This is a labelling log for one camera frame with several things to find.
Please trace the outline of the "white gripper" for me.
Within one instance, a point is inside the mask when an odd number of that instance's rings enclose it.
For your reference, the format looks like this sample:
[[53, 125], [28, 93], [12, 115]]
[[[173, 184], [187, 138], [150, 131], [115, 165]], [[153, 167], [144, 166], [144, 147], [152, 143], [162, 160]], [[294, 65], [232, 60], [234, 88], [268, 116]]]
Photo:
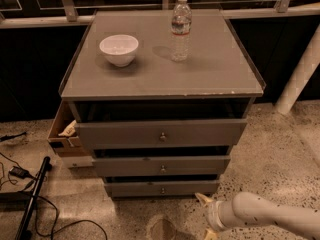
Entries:
[[207, 221], [210, 227], [205, 230], [204, 240], [218, 240], [218, 233], [228, 230], [228, 227], [222, 221], [222, 213], [228, 209], [228, 201], [213, 201], [212, 198], [196, 193], [196, 198], [203, 207], [207, 207]]

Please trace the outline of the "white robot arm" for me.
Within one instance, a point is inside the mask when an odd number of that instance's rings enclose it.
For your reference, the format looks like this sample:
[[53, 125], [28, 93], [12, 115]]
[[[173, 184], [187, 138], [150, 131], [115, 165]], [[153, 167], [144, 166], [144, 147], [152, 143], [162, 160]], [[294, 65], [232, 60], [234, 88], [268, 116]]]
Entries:
[[216, 201], [201, 193], [195, 196], [206, 209], [214, 232], [277, 226], [307, 240], [320, 240], [319, 209], [276, 204], [250, 192], [240, 192], [229, 201]]

